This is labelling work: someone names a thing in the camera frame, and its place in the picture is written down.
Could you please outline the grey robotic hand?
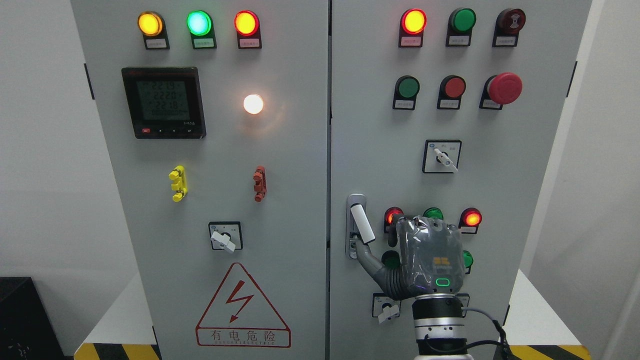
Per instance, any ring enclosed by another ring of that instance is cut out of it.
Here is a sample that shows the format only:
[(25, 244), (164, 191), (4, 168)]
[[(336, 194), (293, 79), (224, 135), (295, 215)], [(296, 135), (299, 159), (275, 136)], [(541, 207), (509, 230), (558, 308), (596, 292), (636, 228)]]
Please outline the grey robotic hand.
[(429, 294), (457, 294), (466, 265), (460, 231), (442, 219), (401, 216), (394, 235), (400, 248), (400, 267), (391, 268), (355, 240), (357, 259), (387, 297), (402, 301)]

